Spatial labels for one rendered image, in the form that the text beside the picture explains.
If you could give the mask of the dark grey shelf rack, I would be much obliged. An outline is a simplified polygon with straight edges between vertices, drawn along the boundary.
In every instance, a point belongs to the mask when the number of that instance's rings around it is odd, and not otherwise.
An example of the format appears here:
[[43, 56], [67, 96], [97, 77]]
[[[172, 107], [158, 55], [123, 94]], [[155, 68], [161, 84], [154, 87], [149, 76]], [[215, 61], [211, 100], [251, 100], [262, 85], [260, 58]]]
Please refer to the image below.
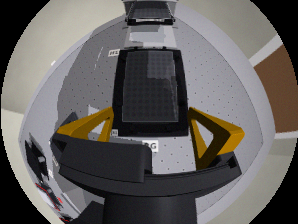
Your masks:
[[[175, 19], [174, 13], [178, 0], [124, 0], [123, 3], [126, 11], [125, 19], [128, 18], [133, 6], [132, 4], [135, 1], [166, 1], [172, 19]], [[131, 49], [135, 46], [138, 48], [163, 48], [163, 46], [170, 49], [177, 48], [172, 25], [140, 24], [128, 26], [124, 49]]]

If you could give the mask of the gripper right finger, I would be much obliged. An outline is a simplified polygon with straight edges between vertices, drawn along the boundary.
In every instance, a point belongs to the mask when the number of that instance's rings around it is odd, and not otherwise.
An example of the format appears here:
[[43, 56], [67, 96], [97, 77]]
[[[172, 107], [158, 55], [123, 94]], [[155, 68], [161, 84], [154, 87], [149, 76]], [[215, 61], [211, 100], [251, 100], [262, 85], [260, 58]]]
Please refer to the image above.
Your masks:
[[[196, 170], [207, 168], [218, 155], [234, 151], [245, 136], [241, 127], [208, 115], [193, 107], [189, 107], [187, 118]], [[199, 132], [196, 121], [213, 134], [213, 140], [208, 148]]]

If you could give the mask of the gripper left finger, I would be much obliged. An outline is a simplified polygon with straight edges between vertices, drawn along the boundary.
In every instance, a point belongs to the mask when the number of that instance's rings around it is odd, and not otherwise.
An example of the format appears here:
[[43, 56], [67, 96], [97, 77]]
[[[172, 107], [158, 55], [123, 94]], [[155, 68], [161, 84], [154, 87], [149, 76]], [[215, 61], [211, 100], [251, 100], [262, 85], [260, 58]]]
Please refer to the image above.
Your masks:
[[105, 120], [103, 129], [97, 141], [109, 142], [113, 118], [113, 109], [112, 107], [108, 107], [97, 113], [63, 125], [59, 127], [56, 133], [88, 140], [88, 133]]

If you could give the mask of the white microplate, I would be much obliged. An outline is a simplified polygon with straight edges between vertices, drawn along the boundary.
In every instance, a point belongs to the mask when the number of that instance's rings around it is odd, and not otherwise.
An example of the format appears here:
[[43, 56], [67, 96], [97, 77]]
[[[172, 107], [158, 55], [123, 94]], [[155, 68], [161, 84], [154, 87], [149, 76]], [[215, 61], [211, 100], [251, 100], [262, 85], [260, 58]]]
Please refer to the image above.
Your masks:
[[41, 190], [40, 188], [37, 187], [38, 192], [40, 193], [41, 197], [43, 198], [43, 200], [48, 203], [50, 206], [52, 206], [53, 208], [55, 208], [53, 202], [51, 201], [51, 199], [49, 198], [49, 196], [47, 196], [47, 194]]

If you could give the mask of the dark grey microplate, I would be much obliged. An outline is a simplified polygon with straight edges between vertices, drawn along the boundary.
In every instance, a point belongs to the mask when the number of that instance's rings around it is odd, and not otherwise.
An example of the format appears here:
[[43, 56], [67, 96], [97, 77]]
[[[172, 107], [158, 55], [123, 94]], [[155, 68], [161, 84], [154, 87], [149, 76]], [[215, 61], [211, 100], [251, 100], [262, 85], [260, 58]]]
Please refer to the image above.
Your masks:
[[163, 1], [134, 2], [128, 16], [127, 26], [140, 24], [173, 25], [167, 3]]
[[127, 51], [121, 125], [179, 125], [179, 96], [173, 51]]

